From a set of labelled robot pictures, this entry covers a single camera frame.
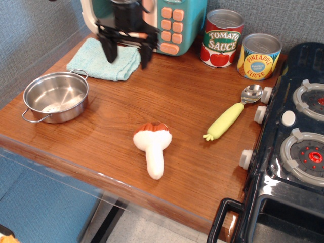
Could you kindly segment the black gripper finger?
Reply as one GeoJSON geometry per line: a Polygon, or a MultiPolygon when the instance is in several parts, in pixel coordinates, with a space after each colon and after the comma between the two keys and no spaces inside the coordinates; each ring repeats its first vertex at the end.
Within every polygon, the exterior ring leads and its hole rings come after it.
{"type": "Polygon", "coordinates": [[[107,61],[113,63],[117,58],[117,42],[103,37],[101,38],[101,45],[107,61]]]}
{"type": "Polygon", "coordinates": [[[151,60],[153,50],[155,46],[151,43],[143,42],[140,46],[140,56],[141,56],[141,68],[146,69],[148,63],[151,60]]]}

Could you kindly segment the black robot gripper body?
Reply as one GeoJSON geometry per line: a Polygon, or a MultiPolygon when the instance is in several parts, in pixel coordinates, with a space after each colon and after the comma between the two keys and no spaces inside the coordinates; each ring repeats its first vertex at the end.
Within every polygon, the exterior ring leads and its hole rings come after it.
{"type": "Polygon", "coordinates": [[[102,46],[116,48],[119,42],[131,42],[157,48],[159,30],[144,21],[143,13],[149,11],[141,2],[112,2],[106,20],[95,22],[102,46]]]}

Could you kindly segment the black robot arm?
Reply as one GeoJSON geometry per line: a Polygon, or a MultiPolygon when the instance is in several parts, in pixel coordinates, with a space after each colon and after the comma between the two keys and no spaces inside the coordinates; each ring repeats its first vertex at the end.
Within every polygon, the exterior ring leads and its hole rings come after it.
{"type": "Polygon", "coordinates": [[[117,44],[135,43],[140,48],[142,69],[150,62],[154,49],[158,48],[160,30],[149,25],[143,19],[143,12],[149,11],[142,1],[112,1],[112,17],[104,25],[100,21],[97,37],[102,45],[109,63],[113,63],[118,55],[117,44]]]}

